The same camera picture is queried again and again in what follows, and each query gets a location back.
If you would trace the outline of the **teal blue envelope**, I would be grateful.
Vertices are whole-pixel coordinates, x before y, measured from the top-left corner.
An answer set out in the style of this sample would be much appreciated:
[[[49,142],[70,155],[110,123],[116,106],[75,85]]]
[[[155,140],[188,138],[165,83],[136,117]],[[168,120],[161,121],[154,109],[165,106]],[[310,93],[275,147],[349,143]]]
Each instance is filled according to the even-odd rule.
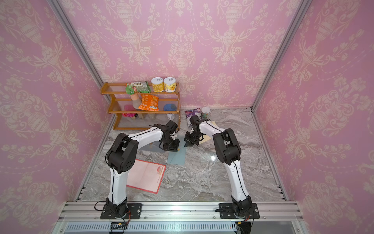
[[[177,152],[169,152],[167,164],[181,165],[185,164],[186,148],[180,147]]]

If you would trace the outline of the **dark grey envelope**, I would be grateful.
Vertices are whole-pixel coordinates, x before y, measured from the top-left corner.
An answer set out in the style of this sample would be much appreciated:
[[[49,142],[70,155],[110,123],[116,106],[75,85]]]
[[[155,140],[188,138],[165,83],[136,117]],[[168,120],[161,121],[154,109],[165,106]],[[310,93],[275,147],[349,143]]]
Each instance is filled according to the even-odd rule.
[[[165,151],[158,146],[158,144],[150,143],[142,148],[139,149],[139,151],[148,151],[148,152],[156,152],[156,153],[164,153]]]

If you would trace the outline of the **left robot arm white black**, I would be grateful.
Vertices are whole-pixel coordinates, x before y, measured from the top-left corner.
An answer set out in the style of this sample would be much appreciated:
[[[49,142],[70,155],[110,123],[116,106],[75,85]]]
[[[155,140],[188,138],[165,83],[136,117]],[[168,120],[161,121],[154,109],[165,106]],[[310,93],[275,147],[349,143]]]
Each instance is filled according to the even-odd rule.
[[[110,168],[111,182],[109,195],[106,198],[105,208],[113,218],[122,219],[130,217],[130,209],[127,206],[127,179],[130,169],[134,166],[139,149],[159,142],[159,148],[165,152],[177,152],[180,140],[175,137],[179,127],[173,121],[167,124],[153,124],[140,133],[127,135],[120,133],[108,150],[105,161]]]

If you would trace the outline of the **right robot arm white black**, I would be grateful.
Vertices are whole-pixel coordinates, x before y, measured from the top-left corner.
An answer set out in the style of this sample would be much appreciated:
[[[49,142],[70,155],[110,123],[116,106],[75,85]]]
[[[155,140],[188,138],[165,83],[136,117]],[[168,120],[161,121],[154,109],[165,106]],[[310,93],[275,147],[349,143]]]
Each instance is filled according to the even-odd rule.
[[[220,128],[212,121],[198,116],[191,117],[190,123],[193,130],[186,132],[185,146],[198,146],[203,136],[213,139],[216,156],[224,164],[228,174],[234,214],[239,218],[249,218],[253,203],[245,187],[240,162],[242,151],[234,131],[231,128]]]

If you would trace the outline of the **green instant noodle cup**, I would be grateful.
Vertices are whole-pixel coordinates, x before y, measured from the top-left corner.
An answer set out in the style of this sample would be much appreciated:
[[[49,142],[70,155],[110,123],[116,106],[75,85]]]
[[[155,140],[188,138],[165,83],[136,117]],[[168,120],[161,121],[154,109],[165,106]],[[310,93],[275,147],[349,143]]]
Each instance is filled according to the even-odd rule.
[[[211,114],[211,109],[209,107],[203,107],[201,109],[201,117],[203,119],[209,119],[210,118],[210,114]]]

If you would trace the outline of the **blue lid cup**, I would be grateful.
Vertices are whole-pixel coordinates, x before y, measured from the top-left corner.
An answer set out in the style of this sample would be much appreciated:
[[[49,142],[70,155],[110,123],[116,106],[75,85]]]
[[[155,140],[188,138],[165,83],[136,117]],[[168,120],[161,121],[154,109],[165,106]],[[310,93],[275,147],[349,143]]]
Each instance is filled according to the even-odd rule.
[[[175,114],[172,113],[172,112],[177,111],[177,106],[174,103],[165,104],[164,107],[163,107],[163,110],[167,111],[167,118],[169,120],[172,121],[172,120],[175,119]]]

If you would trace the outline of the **orange snack bag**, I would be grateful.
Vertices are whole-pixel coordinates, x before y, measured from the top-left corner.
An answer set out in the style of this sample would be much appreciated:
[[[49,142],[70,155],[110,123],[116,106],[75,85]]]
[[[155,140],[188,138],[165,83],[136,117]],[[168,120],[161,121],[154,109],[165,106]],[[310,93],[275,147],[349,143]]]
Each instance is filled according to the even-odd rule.
[[[141,104],[138,107],[142,111],[159,111],[159,97],[149,94],[142,94]]]

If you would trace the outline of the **beige bottle on shelf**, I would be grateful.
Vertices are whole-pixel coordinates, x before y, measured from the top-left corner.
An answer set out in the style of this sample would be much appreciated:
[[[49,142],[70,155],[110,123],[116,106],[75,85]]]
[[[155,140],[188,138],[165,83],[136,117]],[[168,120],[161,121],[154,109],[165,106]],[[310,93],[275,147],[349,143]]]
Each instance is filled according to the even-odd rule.
[[[138,94],[131,95],[132,105],[135,109],[139,109],[142,104],[142,100]]]

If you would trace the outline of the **right yellow can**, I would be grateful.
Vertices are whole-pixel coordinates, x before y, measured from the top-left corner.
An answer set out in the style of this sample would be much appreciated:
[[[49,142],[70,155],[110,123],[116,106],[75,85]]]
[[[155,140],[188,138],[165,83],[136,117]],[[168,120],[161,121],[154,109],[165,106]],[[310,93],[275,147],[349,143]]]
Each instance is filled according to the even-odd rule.
[[[163,80],[164,90],[168,93],[176,91],[176,79],[173,77],[167,77]]]

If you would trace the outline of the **yellow can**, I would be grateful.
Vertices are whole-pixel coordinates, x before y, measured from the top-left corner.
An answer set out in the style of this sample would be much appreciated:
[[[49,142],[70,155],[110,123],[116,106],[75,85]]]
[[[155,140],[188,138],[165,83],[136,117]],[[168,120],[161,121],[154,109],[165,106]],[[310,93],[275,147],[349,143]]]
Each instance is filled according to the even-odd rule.
[[[161,77],[155,77],[151,80],[153,91],[156,93],[161,93],[164,91],[164,79]]]
[[[164,90],[168,93],[176,91],[176,79],[173,77],[167,77],[163,80]]]

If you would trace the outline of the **left yellow can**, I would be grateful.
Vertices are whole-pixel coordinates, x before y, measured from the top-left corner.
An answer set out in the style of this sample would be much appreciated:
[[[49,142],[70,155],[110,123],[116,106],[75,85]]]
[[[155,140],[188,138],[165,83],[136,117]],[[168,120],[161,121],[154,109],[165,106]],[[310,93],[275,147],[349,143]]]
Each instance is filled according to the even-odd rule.
[[[164,79],[161,77],[155,77],[151,80],[153,91],[156,93],[161,93],[164,91]]]

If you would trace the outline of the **green snack bag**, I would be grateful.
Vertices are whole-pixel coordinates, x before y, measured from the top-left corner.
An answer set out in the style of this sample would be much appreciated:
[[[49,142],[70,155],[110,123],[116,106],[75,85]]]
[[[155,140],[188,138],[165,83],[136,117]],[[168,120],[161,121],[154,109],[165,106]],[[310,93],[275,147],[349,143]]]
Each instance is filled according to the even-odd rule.
[[[128,95],[134,95],[134,94],[147,94],[150,93],[151,89],[148,85],[148,82],[146,81],[140,81],[140,82],[131,82],[127,83],[126,85],[126,93]]]

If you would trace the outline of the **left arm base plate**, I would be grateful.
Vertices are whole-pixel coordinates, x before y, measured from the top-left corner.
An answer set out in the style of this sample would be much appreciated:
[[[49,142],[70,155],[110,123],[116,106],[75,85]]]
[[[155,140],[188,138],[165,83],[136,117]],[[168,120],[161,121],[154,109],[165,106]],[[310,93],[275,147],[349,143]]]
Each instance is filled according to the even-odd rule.
[[[127,203],[126,205],[114,206],[105,204],[100,219],[125,219],[138,220],[142,213],[142,203]]]

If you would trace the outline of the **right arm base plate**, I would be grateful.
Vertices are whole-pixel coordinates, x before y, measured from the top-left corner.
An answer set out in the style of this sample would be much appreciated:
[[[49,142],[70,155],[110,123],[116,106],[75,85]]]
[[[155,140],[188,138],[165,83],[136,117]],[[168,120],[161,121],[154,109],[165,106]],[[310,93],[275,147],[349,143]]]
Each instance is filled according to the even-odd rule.
[[[215,209],[221,219],[260,219],[259,209],[256,203],[247,209],[240,210],[233,203],[219,203],[219,208]]]

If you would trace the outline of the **aluminium front rail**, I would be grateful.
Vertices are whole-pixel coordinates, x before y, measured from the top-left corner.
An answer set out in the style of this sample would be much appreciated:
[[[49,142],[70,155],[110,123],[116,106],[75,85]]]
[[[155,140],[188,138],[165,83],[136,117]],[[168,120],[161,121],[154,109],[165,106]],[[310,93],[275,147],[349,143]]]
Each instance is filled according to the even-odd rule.
[[[108,220],[114,216],[104,210],[103,202],[67,202],[60,214],[60,221],[100,221],[104,215]],[[302,221],[303,216],[292,201],[256,201],[252,215],[242,218],[222,207],[217,201],[138,201],[129,202],[133,221],[239,221],[247,218],[254,221]]]

